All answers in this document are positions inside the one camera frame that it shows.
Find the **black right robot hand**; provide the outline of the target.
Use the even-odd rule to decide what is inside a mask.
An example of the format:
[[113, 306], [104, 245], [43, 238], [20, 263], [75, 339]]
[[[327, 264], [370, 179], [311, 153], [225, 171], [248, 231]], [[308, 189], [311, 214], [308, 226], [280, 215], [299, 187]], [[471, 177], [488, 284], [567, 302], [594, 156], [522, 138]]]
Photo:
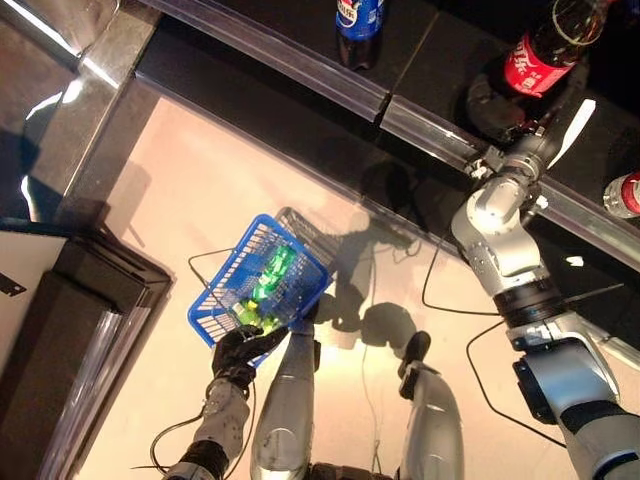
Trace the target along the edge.
[[586, 97], [590, 65], [581, 60], [542, 97], [521, 94], [507, 85], [504, 60], [491, 61], [470, 84], [466, 115], [483, 136], [514, 145], [530, 135], [542, 140], [542, 157], [552, 168], [572, 147], [595, 112]]

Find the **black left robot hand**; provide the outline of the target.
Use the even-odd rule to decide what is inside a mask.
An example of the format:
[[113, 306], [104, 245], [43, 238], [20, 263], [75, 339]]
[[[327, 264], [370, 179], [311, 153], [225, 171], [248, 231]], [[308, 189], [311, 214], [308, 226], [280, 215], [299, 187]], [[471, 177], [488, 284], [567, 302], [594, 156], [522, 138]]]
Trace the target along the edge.
[[275, 349], [287, 336], [282, 326], [265, 334], [261, 327], [241, 325], [215, 344], [212, 372], [215, 380], [226, 380], [248, 396], [249, 385], [256, 377], [251, 362]]

